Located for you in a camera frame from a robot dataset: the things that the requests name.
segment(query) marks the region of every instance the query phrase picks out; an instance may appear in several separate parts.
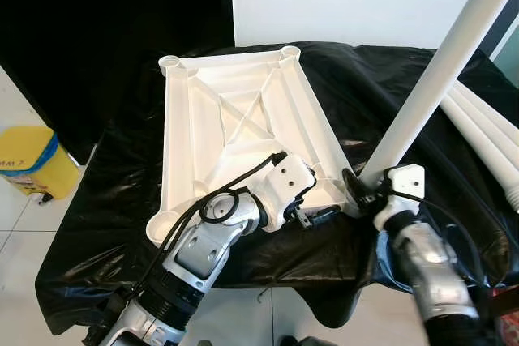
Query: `white plastic tray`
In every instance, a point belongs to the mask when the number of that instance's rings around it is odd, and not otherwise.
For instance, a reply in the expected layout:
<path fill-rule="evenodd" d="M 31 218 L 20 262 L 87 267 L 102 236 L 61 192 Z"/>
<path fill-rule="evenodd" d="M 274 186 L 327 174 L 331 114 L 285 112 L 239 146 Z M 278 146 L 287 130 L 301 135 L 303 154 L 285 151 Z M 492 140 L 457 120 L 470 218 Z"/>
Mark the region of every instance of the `white plastic tray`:
<path fill-rule="evenodd" d="M 351 167 L 299 65 L 300 53 L 285 46 L 272 52 L 161 58 L 164 171 L 161 215 L 147 228 L 152 241 L 160 243 L 194 199 L 281 150 L 300 155 L 315 170 L 317 183 L 304 196 L 304 211 L 345 203 L 341 171 Z M 254 186 L 269 170 L 242 185 Z"/>

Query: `black cable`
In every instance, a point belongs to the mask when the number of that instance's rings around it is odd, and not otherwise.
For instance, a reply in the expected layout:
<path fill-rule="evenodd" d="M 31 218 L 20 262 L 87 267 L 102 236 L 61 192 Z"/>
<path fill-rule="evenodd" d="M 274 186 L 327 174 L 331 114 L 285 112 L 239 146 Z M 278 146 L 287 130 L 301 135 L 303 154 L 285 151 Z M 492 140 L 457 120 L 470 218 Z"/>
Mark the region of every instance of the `black cable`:
<path fill-rule="evenodd" d="M 516 250 L 519 250 L 519 242 L 517 239 L 513 236 L 512 230 L 508 226 L 508 222 L 506 219 L 499 220 L 497 218 L 494 218 L 495 222 L 499 225 L 500 229 L 504 231 L 506 234 L 506 238 L 508 241 L 512 242 L 514 246 L 516 246 Z"/>
<path fill-rule="evenodd" d="M 171 253 L 171 251 L 173 250 L 175 245 L 178 243 L 178 240 L 182 236 L 182 233 L 183 233 L 184 229 L 186 228 L 187 224 L 190 222 L 191 218 L 196 214 L 197 211 L 202 216 L 202 213 L 204 213 L 205 206 L 207 205 L 207 203 L 210 199 L 214 198 L 216 195 L 221 194 L 221 193 L 225 193 L 225 192 L 230 193 L 232 191 L 230 189 L 231 186 L 235 186 L 236 184 L 238 184 L 239 182 L 242 182 L 243 180 L 245 180 L 249 176 L 253 175 L 254 173 L 259 172 L 262 168 L 267 166 L 271 161 L 283 159 L 285 157 L 286 157 L 285 152 L 271 154 L 263 162 L 256 165 L 254 168 L 252 168 L 248 172 L 245 172 L 241 176 L 236 177 L 233 181 L 225 184 L 221 188 L 214 190 L 213 192 L 211 192 L 209 194 L 206 194 L 203 198 L 197 200 L 192 206 L 190 206 L 187 209 L 187 211 L 184 212 L 182 214 L 182 216 L 180 216 L 180 218 L 178 218 L 178 220 L 175 222 L 175 224 L 171 227 L 169 232 L 166 234 L 164 241 L 159 246 L 157 253 L 152 258 L 152 261 L 149 263 L 148 267 L 146 268 L 146 270 L 144 271 L 144 273 L 140 277 L 140 279 L 131 288 L 130 293 L 125 297 L 125 299 L 128 301 L 132 297 L 135 297 L 140 293 L 140 291 L 142 290 L 142 287 L 144 286 L 146 279 L 149 277 L 149 274 L 151 273 L 153 267 L 155 267 L 155 265 L 157 264 L 157 262 L 159 261 L 159 259 L 161 259 L 161 257 L 163 255 L 166 256 L 169 253 Z M 209 223 L 221 223 L 222 221 L 225 221 L 226 219 L 229 219 L 232 216 L 232 213 L 234 213 L 234 211 L 236 210 L 236 207 L 238 206 L 238 201 L 236 199 L 238 195 L 236 194 L 235 191 L 232 191 L 232 192 L 234 194 L 234 204 L 233 204 L 233 207 L 231 208 L 231 210 L 229 212 L 227 212 L 227 214 L 225 214 L 225 216 L 223 216 L 222 218 L 218 218 L 217 222 L 213 221 L 213 222 L 209 222 Z M 168 249 L 164 250 L 164 248 L 168 245 L 168 242 L 173 235 L 174 235 L 174 238 L 171 240 L 171 243 L 169 244 Z"/>
<path fill-rule="evenodd" d="M 233 205 L 232 205 L 232 207 L 226 212 L 225 215 L 223 215 L 223 216 L 221 216 L 219 218 L 209 218 L 208 215 L 207 215 L 207 211 L 208 211 L 207 207 L 205 207 L 205 206 L 202 207 L 199 210 L 199 213 L 200 213 L 200 219 L 203 220 L 204 222 L 207 222 L 209 224 L 223 223 L 226 220 L 228 220 L 236 212 L 236 209 L 238 208 L 238 203 L 239 203 L 238 192 L 235 191 L 235 190 L 228 189 L 228 190 L 225 190 L 223 192 L 220 192 L 220 194 L 229 194 L 229 195 L 231 195 L 233 197 Z"/>
<path fill-rule="evenodd" d="M 436 208 L 437 210 L 441 211 L 452 222 L 454 222 L 454 224 L 458 227 L 458 229 L 460 230 L 461 234 L 465 238 L 467 244 L 469 245 L 470 255 L 472 256 L 472 262 L 473 262 L 473 265 L 474 265 L 474 272 L 475 272 L 475 275 L 476 275 L 476 283 L 478 284 L 479 287 L 484 288 L 485 275 L 483 273 L 483 266 L 482 266 L 482 263 L 481 263 L 481 257 L 479 255 L 478 248 L 477 248 L 476 244 L 474 243 L 474 240 L 470 236 L 470 233 L 468 232 L 466 227 L 463 225 L 462 222 L 460 222 L 460 220 L 457 217 L 455 217 L 451 212 L 449 212 L 447 209 L 441 207 L 440 205 L 438 205 L 436 203 L 433 203 L 433 202 L 431 202 L 429 200 L 425 200 L 425 199 L 419 198 L 418 196 L 413 196 L 412 194 L 404 194 L 403 192 L 397 192 L 395 190 L 390 190 L 388 192 L 388 194 L 394 194 L 395 196 L 399 196 L 401 198 L 406 198 L 406 199 L 414 200 L 414 201 L 419 202 L 419 203 L 425 203 L 428 206 L 431 206 L 431 207 Z M 434 227 L 436 227 L 437 229 L 439 228 L 438 225 L 436 224 L 436 222 L 433 222 L 433 224 L 434 224 L 433 228 Z M 439 234 L 441 234 L 442 238 L 444 238 L 444 241 L 446 241 L 446 237 L 443 234 L 443 232 L 441 232 L 439 230 L 437 230 L 437 232 Z"/>
<path fill-rule="evenodd" d="M 156 254 L 153 256 L 152 261 L 148 264 L 148 267 L 144 271 L 143 275 L 140 277 L 140 279 L 131 287 L 131 291 L 128 296 L 125 297 L 125 300 L 130 300 L 132 297 L 135 297 L 139 294 L 140 289 L 144 285 L 144 282 L 148 278 L 150 272 L 152 271 L 153 267 L 159 260 L 159 258 L 162 255 L 162 252 L 164 251 L 164 248 L 168 244 L 169 240 L 173 236 L 174 232 L 177 230 L 178 226 L 186 219 L 186 214 L 183 214 L 178 218 L 178 220 L 174 223 L 174 225 L 169 229 L 169 232 L 166 234 L 164 241 L 162 241 L 161 245 L 159 246 Z"/>

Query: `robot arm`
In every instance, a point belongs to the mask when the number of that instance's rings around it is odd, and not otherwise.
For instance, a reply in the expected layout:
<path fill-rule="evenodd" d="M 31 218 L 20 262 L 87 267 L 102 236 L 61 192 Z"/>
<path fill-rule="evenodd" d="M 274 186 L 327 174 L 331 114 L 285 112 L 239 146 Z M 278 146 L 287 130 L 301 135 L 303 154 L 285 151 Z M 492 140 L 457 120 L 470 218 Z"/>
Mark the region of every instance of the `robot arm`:
<path fill-rule="evenodd" d="M 412 164 L 386 172 L 390 195 L 376 214 L 375 227 L 386 230 L 408 283 L 431 345 L 483 345 L 478 312 L 464 281 L 454 271 L 456 255 L 433 228 L 422 222 L 419 202 L 391 193 L 423 198 L 424 169 Z"/>
<path fill-rule="evenodd" d="M 208 199 L 199 210 L 202 221 L 188 228 L 161 266 L 152 270 L 146 288 L 130 300 L 100 345 L 179 344 L 230 247 L 258 227 L 277 231 L 314 184 L 313 172 L 300 157 L 290 155 L 257 187 L 223 190 Z"/>

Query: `white plastic pipe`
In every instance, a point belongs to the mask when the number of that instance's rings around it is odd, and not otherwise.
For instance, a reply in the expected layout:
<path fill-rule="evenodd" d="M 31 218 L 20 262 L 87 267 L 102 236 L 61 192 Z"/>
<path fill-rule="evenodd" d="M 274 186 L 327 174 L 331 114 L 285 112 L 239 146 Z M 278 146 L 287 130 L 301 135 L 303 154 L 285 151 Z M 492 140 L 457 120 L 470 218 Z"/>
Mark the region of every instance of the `white plastic pipe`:
<path fill-rule="evenodd" d="M 506 199 L 514 211 L 519 212 L 519 169 L 508 160 L 452 97 L 447 95 L 441 102 L 441 108 L 501 184 Z"/>
<path fill-rule="evenodd" d="M 472 122 L 474 122 L 474 124 L 485 133 L 485 135 L 503 153 L 508 161 L 519 170 L 519 147 L 513 143 L 512 140 L 492 122 L 492 120 L 476 109 L 460 92 L 457 91 L 456 88 L 449 91 L 448 97 L 453 99 L 456 104 L 463 109 Z M 440 103 L 440 107 L 444 107 L 443 101 Z"/>
<path fill-rule="evenodd" d="M 382 172 L 400 162 L 507 1 L 467 1 L 364 167 L 364 183 L 375 187 Z"/>
<path fill-rule="evenodd" d="M 517 129 L 517 127 L 459 81 L 456 80 L 454 82 L 453 89 L 449 94 L 453 90 L 460 92 L 480 113 L 490 119 L 492 123 L 503 132 L 503 134 L 505 134 L 514 144 L 519 146 L 519 129 Z"/>

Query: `yellow bucket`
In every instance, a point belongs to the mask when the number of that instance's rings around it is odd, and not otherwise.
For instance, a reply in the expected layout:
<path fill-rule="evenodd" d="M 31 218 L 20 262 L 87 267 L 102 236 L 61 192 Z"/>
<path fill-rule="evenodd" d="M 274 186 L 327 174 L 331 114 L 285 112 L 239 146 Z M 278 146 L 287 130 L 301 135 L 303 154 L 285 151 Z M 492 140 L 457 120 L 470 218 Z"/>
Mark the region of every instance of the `yellow bucket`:
<path fill-rule="evenodd" d="M 66 197 L 78 181 L 79 170 L 44 126 L 14 126 L 0 134 L 0 176 L 25 194 Z"/>

